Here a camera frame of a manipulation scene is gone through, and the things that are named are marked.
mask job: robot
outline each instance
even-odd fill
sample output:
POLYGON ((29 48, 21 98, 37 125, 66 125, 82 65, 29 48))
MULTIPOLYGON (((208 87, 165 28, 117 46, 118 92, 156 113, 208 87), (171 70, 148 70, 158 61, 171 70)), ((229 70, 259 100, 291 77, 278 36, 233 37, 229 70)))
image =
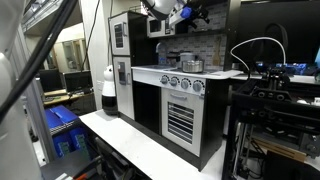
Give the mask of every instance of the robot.
MULTIPOLYGON (((171 26, 183 20, 192 22, 195 18, 204 19, 206 22, 209 21, 207 19, 208 12, 201 5, 193 1, 141 1, 145 4, 145 7, 147 7, 149 14, 153 15, 156 19, 164 20, 169 17, 171 26)), ((1 107, 4 106, 4 102, 7 100, 10 91, 13 90, 16 83, 15 75, 8 59, 11 56, 13 42, 16 38, 18 26, 22 20, 25 3, 25 0, 0 1, 1 107)), ((26 121, 24 121, 25 117, 22 104, 18 101, 15 102, 9 111, 1 111, 0 116, 1 179, 42 179, 40 167, 27 131, 27 124, 26 121)))
POLYGON ((110 65, 103 72, 104 84, 102 88, 102 109, 108 115, 117 115, 117 98, 113 77, 113 66, 110 65))

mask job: door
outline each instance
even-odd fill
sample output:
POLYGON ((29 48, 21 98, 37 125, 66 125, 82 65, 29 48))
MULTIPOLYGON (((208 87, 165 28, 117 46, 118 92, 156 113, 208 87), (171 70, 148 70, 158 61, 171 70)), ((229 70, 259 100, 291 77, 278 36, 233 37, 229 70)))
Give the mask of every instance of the door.
POLYGON ((165 88, 161 96, 162 135, 200 156, 204 99, 165 88))
POLYGON ((110 19, 109 28, 113 55, 130 55, 128 14, 110 19))
POLYGON ((134 120, 131 63, 129 57, 114 57, 118 110, 134 120))

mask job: white cabinet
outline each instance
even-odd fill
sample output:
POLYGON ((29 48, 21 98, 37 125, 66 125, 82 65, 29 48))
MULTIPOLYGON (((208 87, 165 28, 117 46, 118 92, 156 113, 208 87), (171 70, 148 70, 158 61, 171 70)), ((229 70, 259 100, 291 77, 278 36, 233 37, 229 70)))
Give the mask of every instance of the white cabinet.
POLYGON ((113 55, 130 55, 128 13, 109 21, 113 55))
POLYGON ((129 57, 114 57, 113 67, 118 110, 134 120, 131 63, 129 57))

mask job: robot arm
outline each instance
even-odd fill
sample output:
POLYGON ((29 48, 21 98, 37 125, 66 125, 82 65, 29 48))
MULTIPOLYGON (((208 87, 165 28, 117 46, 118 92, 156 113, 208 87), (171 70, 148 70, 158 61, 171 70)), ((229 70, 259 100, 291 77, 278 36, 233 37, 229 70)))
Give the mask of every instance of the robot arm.
POLYGON ((141 0, 149 14, 157 20, 166 20, 169 17, 169 26, 173 27, 183 20, 194 28, 197 26, 192 22, 201 18, 209 23, 208 11, 197 0, 141 0))

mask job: desk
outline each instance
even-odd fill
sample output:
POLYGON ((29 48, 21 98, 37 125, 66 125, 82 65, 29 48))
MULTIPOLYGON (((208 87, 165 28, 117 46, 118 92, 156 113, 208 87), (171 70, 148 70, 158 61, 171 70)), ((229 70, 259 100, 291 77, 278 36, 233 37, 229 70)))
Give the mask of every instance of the desk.
POLYGON ((67 92, 66 92, 65 89, 44 93, 44 95, 46 97, 47 96, 51 96, 51 97, 56 96, 56 97, 59 97, 59 98, 58 99, 54 99, 52 101, 43 102, 43 105, 44 106, 51 106, 51 105, 61 104, 61 103, 64 103, 64 102, 74 101, 74 100, 77 100, 79 98, 82 98, 82 97, 89 96, 89 95, 93 94, 93 93, 83 94, 83 95, 74 94, 70 98, 66 93, 67 92))
POLYGON ((80 119, 101 139, 151 179, 221 179, 225 142, 211 157, 204 169, 199 172, 197 168, 162 147, 122 119, 107 116, 103 110, 80 116, 80 119))
POLYGON ((48 97, 48 96, 60 96, 60 95, 67 95, 66 89, 60 89, 60 90, 50 91, 50 92, 45 92, 44 93, 45 97, 48 97))

